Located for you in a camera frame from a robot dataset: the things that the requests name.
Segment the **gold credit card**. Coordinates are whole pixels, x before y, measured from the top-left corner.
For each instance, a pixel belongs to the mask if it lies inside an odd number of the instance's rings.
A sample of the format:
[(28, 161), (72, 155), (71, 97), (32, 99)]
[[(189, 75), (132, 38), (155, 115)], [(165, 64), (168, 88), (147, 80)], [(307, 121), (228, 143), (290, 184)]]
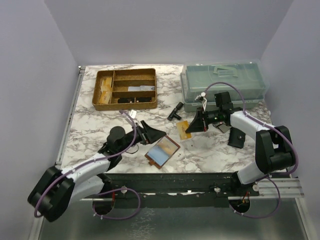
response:
[(176, 128), (177, 128), (180, 140), (183, 141), (183, 140), (192, 138), (192, 134), (186, 132), (188, 127), (189, 127), (189, 123), (187, 120), (176, 123)]

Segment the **blue credit card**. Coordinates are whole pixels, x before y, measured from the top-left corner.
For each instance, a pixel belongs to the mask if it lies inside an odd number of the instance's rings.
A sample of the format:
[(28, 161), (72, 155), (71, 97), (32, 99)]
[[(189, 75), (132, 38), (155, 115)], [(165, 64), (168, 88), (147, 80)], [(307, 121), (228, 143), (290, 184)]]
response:
[(174, 154), (175, 150), (170, 147), (161, 147), (155, 145), (146, 154), (157, 165), (163, 166), (167, 160)]

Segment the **brown leather card holder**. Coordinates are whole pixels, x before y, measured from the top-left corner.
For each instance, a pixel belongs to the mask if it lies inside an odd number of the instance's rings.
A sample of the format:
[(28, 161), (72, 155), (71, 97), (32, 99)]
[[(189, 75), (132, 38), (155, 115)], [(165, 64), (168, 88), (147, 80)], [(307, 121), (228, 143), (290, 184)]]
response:
[(144, 156), (151, 166), (161, 169), (179, 149), (180, 146), (166, 135), (151, 147)]

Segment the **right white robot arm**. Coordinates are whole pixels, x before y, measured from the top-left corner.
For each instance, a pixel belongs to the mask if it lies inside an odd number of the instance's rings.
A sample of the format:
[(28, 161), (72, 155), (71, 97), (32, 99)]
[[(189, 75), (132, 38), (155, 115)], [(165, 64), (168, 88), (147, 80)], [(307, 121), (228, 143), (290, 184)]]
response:
[(268, 125), (244, 113), (241, 107), (234, 107), (227, 91), (215, 94), (214, 98), (217, 109), (206, 111), (203, 106), (197, 108), (185, 132), (206, 132), (210, 124), (223, 122), (230, 127), (229, 146), (242, 149), (246, 136), (255, 141), (254, 161), (232, 174), (230, 191), (234, 195), (241, 196), (247, 192), (249, 184), (295, 165), (296, 155), (287, 127)]

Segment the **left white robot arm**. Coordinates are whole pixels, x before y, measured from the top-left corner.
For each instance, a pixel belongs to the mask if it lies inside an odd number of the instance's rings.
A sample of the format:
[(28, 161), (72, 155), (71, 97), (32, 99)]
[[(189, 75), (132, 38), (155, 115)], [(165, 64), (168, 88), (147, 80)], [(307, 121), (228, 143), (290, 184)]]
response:
[(74, 201), (96, 194), (107, 197), (111, 185), (103, 174), (113, 169), (132, 146), (153, 144), (164, 136), (166, 132), (150, 127), (145, 121), (134, 122), (130, 132), (121, 126), (113, 127), (106, 142), (89, 159), (63, 169), (51, 166), (43, 173), (27, 198), (34, 207), (34, 217), (54, 222)]

